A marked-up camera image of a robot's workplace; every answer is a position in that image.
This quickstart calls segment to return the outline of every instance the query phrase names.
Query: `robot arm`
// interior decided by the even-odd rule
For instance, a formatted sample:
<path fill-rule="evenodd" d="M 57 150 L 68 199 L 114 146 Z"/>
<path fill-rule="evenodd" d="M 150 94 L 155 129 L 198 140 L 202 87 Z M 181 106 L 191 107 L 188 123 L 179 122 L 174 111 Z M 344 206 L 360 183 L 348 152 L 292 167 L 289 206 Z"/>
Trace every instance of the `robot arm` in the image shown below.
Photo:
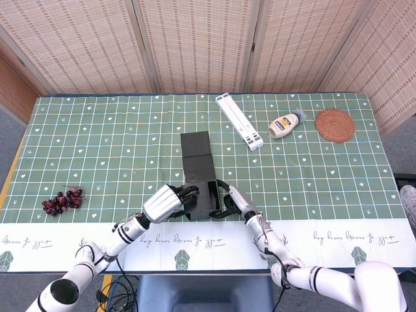
<path fill-rule="evenodd" d="M 143 204 L 143 213 L 129 217 L 121 225 L 115 225 L 110 241 L 103 249 L 93 242 L 82 246 L 75 254 L 77 264 L 62 278 L 50 283 L 26 311 L 71 311 L 91 281 L 146 232 L 151 223 L 166 220 L 182 204 L 193 200 L 194 196 L 190 193 L 197 190 L 194 186 L 185 189 L 170 185 L 161 187 Z"/>
<path fill-rule="evenodd" d="M 397 274 L 385 263 L 369 261 L 355 269 L 355 280 L 349 275 L 322 268 L 306 267 L 274 233 L 263 215 L 255 211 L 252 201 L 236 187 L 227 186 L 233 204 L 245 221 L 254 243 L 266 257 L 278 262 L 271 268 L 273 282 L 281 287 L 306 289 L 343 302 L 357 311 L 408 311 Z"/>

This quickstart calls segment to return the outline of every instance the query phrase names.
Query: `woven coaster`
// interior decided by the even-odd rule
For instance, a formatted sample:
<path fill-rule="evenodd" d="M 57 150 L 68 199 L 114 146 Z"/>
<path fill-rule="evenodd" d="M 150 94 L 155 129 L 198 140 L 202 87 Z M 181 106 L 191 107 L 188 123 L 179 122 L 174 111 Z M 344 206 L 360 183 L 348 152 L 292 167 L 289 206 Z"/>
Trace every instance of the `woven coaster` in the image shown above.
<path fill-rule="evenodd" d="M 356 130 L 351 116 L 341 109 L 325 109 L 315 120 L 318 132 L 325 139 L 343 143 L 349 141 Z"/>

